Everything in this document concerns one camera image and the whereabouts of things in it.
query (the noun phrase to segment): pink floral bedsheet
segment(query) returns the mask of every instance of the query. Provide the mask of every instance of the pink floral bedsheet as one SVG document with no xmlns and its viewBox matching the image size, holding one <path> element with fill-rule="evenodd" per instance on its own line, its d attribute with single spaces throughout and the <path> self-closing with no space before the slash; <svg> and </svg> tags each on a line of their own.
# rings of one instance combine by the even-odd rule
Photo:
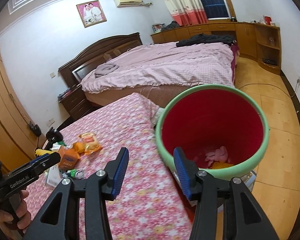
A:
<svg viewBox="0 0 300 240">
<path fill-rule="evenodd" d="M 161 161 L 155 144 L 152 119 L 158 110 L 149 99 L 133 93 L 104 106 L 63 129 L 71 145 L 83 132 L 93 132 L 104 149 L 97 155 L 83 156 L 76 168 L 86 178 L 116 158 L 121 147 L 129 150 L 129 164 L 122 189 L 107 212 L 114 240 L 188 240 L 191 223 L 174 186 L 173 178 Z M 52 188 L 45 177 L 28 187 L 28 209 L 34 217 Z M 85 239 L 84 201 L 80 202 L 80 239 Z"/>
</svg>

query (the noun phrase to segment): human hand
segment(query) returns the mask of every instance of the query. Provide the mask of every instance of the human hand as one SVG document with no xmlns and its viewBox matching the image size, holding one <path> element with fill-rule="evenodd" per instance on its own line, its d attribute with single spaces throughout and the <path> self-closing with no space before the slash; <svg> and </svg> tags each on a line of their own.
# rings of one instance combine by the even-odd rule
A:
<svg viewBox="0 0 300 240">
<path fill-rule="evenodd" d="M 18 228 L 23 229 L 23 232 L 25 233 L 27 230 L 27 227 L 30 225 L 31 222 L 31 214 L 28 211 L 27 208 L 27 203 L 24 201 L 26 197 L 28 197 L 29 192 L 26 190 L 21 190 L 20 191 L 20 198 L 21 198 L 21 203 L 20 206 L 16 210 L 16 214 L 19 218 L 22 218 L 18 222 Z M 12 222 L 13 217 L 11 214 L 0 210 L 0 229 L 2 232 L 9 238 L 11 239 L 17 239 L 16 236 L 14 235 L 14 231 L 10 230 L 6 225 L 5 222 Z"/>
</svg>

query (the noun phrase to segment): wooden cabinet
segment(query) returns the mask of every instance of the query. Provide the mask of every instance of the wooden cabinet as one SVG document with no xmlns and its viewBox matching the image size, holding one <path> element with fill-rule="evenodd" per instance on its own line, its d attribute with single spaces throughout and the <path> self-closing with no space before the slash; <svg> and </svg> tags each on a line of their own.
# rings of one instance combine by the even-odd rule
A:
<svg viewBox="0 0 300 240">
<path fill-rule="evenodd" d="M 164 37 L 162 33 L 155 33 L 151 35 L 154 44 L 165 43 Z"/>
<path fill-rule="evenodd" d="M 237 42 L 241 54 L 257 58 L 257 41 L 254 26 L 252 24 L 236 25 Z"/>
<path fill-rule="evenodd" d="M 165 42 L 174 42 L 178 41 L 178 38 L 176 36 L 176 32 L 174 30 L 168 31 L 168 32 L 163 32 L 163 37 Z"/>
<path fill-rule="evenodd" d="M 0 160 L 5 171 L 34 159 L 38 138 L 28 127 L 30 121 L 12 89 L 0 55 Z M 39 145 L 44 141 L 41 136 Z"/>
<path fill-rule="evenodd" d="M 187 40 L 190 38 L 189 28 L 175 29 L 176 37 L 178 41 Z"/>
<path fill-rule="evenodd" d="M 184 26 L 162 33 L 152 34 L 155 44 L 172 41 L 181 41 L 203 34 L 225 35 L 235 37 L 240 47 L 241 57 L 253 59 L 259 65 L 275 74 L 281 69 L 281 38 L 280 28 L 257 23 L 218 22 Z M 277 65 L 266 63 L 268 60 Z"/>
<path fill-rule="evenodd" d="M 86 99 L 81 86 L 76 87 L 71 94 L 61 100 L 62 105 L 71 115 L 73 121 L 90 114 L 95 110 L 91 103 Z"/>
</svg>

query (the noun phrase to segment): air conditioner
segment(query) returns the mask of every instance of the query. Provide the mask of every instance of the air conditioner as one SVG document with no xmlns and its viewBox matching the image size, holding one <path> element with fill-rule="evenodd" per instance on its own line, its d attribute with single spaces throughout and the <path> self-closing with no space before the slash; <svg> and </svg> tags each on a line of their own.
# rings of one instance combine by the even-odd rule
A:
<svg viewBox="0 0 300 240">
<path fill-rule="evenodd" d="M 142 0 L 114 0 L 117 7 L 140 6 L 144 5 Z"/>
</svg>

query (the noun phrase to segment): blue gripper pad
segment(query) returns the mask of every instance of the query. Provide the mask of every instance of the blue gripper pad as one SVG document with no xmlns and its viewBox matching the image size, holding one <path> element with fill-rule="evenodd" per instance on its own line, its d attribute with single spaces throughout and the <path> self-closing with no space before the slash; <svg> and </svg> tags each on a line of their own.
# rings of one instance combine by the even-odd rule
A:
<svg viewBox="0 0 300 240">
<path fill-rule="evenodd" d="M 193 161 L 186 158 L 181 147 L 174 149 L 173 161 L 180 180 L 182 192 L 188 200 L 191 200 L 193 195 L 192 189 L 194 189 L 196 185 L 195 174 L 199 169 Z"/>
<path fill-rule="evenodd" d="M 110 179 L 112 179 L 112 190 L 111 190 L 111 196 L 115 199 L 121 190 L 121 186 L 123 183 L 124 176 L 127 171 L 129 162 L 129 151 L 127 148 L 122 147 L 117 158 L 114 161 L 110 161 L 108 164 L 111 165 L 113 170 L 108 171 L 107 167 L 108 164 L 105 167 L 105 170 L 108 172 L 108 175 Z"/>
</svg>

